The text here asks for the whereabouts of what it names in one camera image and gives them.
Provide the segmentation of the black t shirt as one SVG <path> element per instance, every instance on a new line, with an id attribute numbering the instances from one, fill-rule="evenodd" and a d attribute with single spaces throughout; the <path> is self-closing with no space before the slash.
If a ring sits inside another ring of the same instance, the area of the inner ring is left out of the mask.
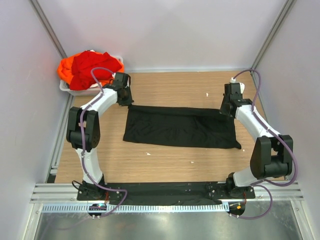
<path id="1" fill-rule="evenodd" d="M 213 108 L 131 105 L 125 142 L 171 147 L 241 149 L 234 120 Z"/>

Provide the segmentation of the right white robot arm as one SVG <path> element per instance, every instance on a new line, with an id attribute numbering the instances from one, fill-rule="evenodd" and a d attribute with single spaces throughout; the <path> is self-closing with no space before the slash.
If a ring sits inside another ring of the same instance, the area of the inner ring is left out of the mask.
<path id="1" fill-rule="evenodd" d="M 228 175 L 225 192 L 240 198 L 253 184 L 269 178 L 288 176 L 293 170 L 293 139 L 273 129 L 253 106 L 243 98 L 245 85 L 230 82 L 224 85 L 220 113 L 238 120 L 255 141 L 249 166 Z"/>

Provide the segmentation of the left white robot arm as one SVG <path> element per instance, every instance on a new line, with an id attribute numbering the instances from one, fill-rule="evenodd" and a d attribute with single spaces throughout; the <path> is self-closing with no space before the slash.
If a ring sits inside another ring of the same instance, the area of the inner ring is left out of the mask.
<path id="1" fill-rule="evenodd" d="M 100 117 L 114 104 L 126 107 L 134 102 L 131 77 L 127 73 L 116 72 L 112 83 L 98 86 L 100 91 L 93 99 L 68 112 L 66 140 L 78 154 L 83 172 L 77 194 L 80 201 L 102 200 L 107 193 L 97 151 L 101 139 Z"/>

